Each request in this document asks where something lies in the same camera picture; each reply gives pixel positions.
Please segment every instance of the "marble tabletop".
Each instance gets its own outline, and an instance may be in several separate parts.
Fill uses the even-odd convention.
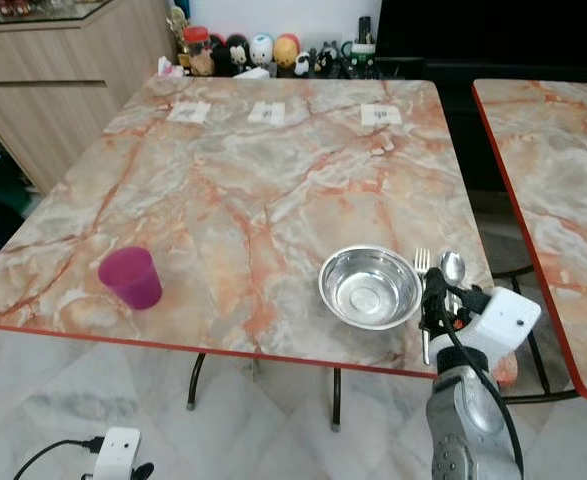
[[[262,101],[279,121],[249,121]],[[184,102],[208,112],[167,120]],[[365,125],[362,104],[399,122]],[[419,315],[362,331],[322,303],[322,262],[355,243],[454,249],[467,286],[491,285],[433,84],[155,78],[0,252],[0,328],[433,375]],[[148,310],[97,277],[128,245],[163,283]],[[495,374],[512,381],[514,355]]]
[[[573,383],[587,397],[587,84],[477,80],[474,89]]]

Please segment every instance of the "wall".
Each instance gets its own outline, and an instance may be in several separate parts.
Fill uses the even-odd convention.
[[[318,38],[341,41],[357,35],[357,20],[371,17],[377,33],[382,0],[190,0],[193,25],[225,37],[242,33],[249,38],[264,32],[276,38],[295,33],[303,48],[317,46]]]

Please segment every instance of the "marble floor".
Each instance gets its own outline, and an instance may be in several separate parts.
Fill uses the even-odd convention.
[[[502,220],[480,227],[489,260],[499,268],[501,249],[513,252],[521,240],[508,221],[506,227]],[[535,279],[523,283],[525,293],[537,298]],[[536,332],[553,388],[566,387],[546,315]],[[521,374],[508,393],[538,391],[528,348],[517,355]],[[343,371],[342,431],[336,434],[329,425],[329,369],[209,355],[197,407],[187,412],[195,358],[0,332],[0,480],[13,478],[28,458],[57,440],[89,439],[114,425],[142,431],[138,463],[155,465],[153,479],[429,478],[424,407],[430,381]],[[527,478],[587,478],[586,400],[511,411]],[[87,450],[63,446],[22,478],[79,479],[95,459]]]

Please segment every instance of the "bowl rim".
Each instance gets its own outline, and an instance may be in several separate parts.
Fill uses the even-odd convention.
[[[417,288],[417,300],[414,302],[414,304],[411,306],[411,308],[407,312],[405,312],[404,315],[400,316],[397,320],[394,320],[389,323],[385,323],[383,325],[364,325],[362,323],[354,322],[353,320],[343,316],[339,311],[337,311],[335,308],[333,308],[331,303],[328,301],[328,299],[326,297],[326,293],[324,292],[324,288],[322,287],[322,279],[324,278],[324,274],[326,273],[326,269],[329,266],[329,263],[331,263],[333,260],[335,260],[340,255],[342,255],[346,252],[354,251],[354,250],[378,250],[378,251],[381,251],[381,252],[387,254],[388,256],[394,258],[398,262],[404,264],[406,267],[408,267],[408,271],[411,273],[413,281],[415,282],[415,284],[418,287]],[[349,325],[352,325],[354,327],[358,327],[358,328],[361,328],[364,330],[378,330],[379,331],[379,330],[388,330],[390,328],[397,327],[398,325],[401,325],[402,323],[405,323],[407,320],[409,320],[413,316],[413,314],[416,312],[416,310],[418,308],[420,308],[420,306],[422,305],[422,293],[423,293],[422,292],[422,281],[420,280],[420,277],[418,276],[417,272],[415,271],[415,268],[413,268],[413,265],[411,265],[399,253],[397,253],[393,250],[390,250],[388,248],[381,247],[379,245],[358,243],[358,244],[350,245],[348,247],[345,247],[345,248],[342,248],[340,250],[333,252],[331,255],[329,255],[329,257],[322,264],[322,268],[320,268],[320,273],[318,275],[317,282],[318,282],[318,288],[320,290],[320,295],[322,297],[322,300],[324,301],[324,304],[329,308],[329,310],[331,310],[331,312],[333,312],[333,314],[337,318],[342,320],[344,323],[348,323]]]

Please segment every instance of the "metal bowl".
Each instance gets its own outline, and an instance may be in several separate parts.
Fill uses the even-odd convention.
[[[353,245],[331,255],[320,270],[322,300],[340,320],[386,330],[408,320],[422,301],[410,263],[375,245]]]

